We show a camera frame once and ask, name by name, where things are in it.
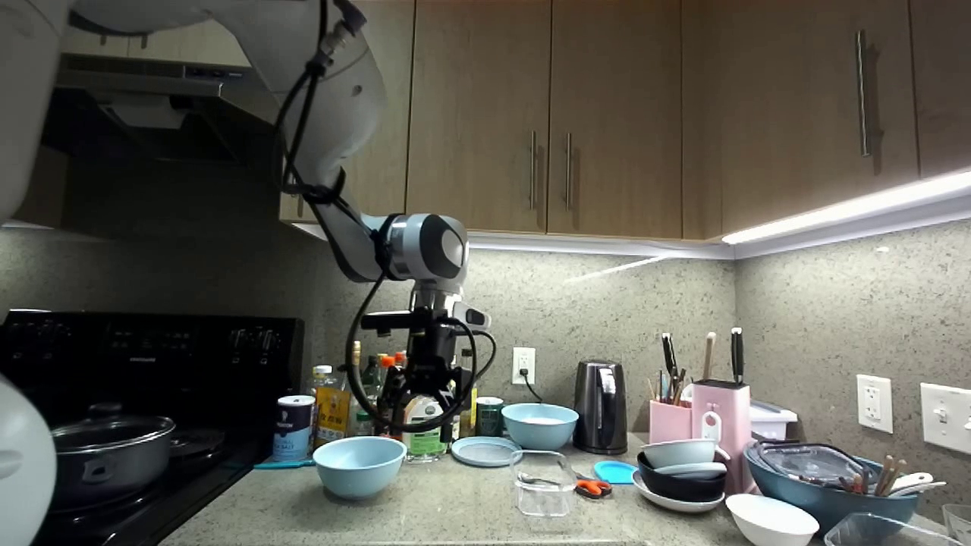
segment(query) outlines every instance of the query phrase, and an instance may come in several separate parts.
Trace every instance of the cabinet door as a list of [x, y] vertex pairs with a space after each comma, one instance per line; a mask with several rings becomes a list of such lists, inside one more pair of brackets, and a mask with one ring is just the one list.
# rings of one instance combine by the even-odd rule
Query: cabinet door
[[548, 229], [681, 237], [681, 0], [551, 0]]
[[[409, 105], [409, 55], [412, 55], [412, 0], [355, 0], [366, 16], [366, 45], [384, 79], [384, 114], [363, 150], [348, 158], [347, 200], [359, 212], [399, 212], [406, 176], [406, 105]], [[279, 198], [282, 220], [314, 220], [304, 200]]]
[[687, 0], [683, 113], [708, 235], [910, 182], [907, 0]]
[[547, 0], [419, 0], [406, 210], [547, 228]]
[[971, 4], [910, 0], [918, 172], [971, 168]]

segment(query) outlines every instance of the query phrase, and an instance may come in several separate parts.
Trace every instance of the light switch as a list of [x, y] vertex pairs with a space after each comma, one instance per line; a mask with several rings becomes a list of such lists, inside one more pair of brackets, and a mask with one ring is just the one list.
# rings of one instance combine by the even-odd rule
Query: light switch
[[885, 376], [857, 376], [860, 426], [891, 434], [891, 386]]
[[923, 440], [971, 454], [971, 390], [918, 381]]

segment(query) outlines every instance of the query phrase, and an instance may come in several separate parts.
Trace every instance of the black bowl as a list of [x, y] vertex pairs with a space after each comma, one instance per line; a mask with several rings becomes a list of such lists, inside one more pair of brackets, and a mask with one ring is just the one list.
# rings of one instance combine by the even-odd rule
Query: black bowl
[[672, 500], [719, 500], [729, 481], [729, 471], [716, 463], [652, 466], [643, 454], [636, 454], [636, 466], [650, 491]]

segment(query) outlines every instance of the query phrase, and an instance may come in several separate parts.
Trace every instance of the under-cabinet light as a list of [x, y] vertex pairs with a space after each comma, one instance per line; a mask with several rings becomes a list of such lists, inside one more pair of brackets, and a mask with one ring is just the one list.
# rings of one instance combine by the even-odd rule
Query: under-cabinet light
[[822, 206], [822, 210], [810, 210], [810, 212], [788, 214], [779, 220], [735, 229], [735, 235], [724, 235], [723, 243], [743, 247], [743, 243], [755, 243], [755, 241], [775, 241], [775, 237], [829, 228], [829, 224], [840, 224], [840, 220], [853, 220], [853, 217], [923, 206], [923, 202], [935, 202], [942, 198], [968, 193], [968, 192], [971, 192], [971, 169], [957, 169], [948, 176], [923, 179], [914, 185], [897, 185], [888, 192], [865, 193], [865, 198], [844, 200], [833, 206]]

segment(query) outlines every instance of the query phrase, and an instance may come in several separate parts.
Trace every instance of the electrical outlet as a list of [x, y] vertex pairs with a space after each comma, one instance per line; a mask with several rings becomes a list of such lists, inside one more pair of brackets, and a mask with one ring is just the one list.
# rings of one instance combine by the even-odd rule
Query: electrical outlet
[[971, 390], [918, 381], [923, 440], [971, 451]]
[[512, 386], [537, 386], [537, 349], [512, 346]]
[[891, 434], [891, 386], [885, 376], [857, 376], [860, 426]]

